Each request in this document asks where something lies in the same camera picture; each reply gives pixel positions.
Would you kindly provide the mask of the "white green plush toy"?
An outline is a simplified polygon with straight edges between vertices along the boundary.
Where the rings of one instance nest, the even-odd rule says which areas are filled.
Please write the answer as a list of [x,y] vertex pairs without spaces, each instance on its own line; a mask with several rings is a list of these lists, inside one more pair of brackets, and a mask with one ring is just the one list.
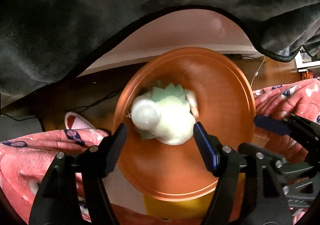
[[193,91],[171,83],[165,88],[152,87],[136,97],[127,116],[142,139],[176,146],[193,136],[199,110]]

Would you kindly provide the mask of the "white black logo blanket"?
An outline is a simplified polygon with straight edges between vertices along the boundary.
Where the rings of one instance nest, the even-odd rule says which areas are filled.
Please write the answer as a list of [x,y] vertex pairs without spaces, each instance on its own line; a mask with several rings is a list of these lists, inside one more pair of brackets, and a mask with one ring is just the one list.
[[1,93],[75,77],[135,30],[187,9],[221,12],[279,62],[301,47],[319,52],[319,0],[1,0]]

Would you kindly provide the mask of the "orange trash bin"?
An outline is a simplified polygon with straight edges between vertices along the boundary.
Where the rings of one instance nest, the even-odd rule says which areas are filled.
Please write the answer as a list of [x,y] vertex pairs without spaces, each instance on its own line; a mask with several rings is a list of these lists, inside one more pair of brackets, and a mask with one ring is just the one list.
[[[146,92],[178,87],[196,96],[198,117],[182,100],[157,99],[164,109],[153,120],[156,135],[144,139],[129,112]],[[162,201],[186,201],[213,192],[217,178],[207,169],[193,137],[195,121],[232,148],[253,139],[255,105],[242,71],[226,56],[210,49],[185,47],[148,62],[128,82],[118,100],[113,126],[124,123],[127,139],[118,166],[142,194]]]

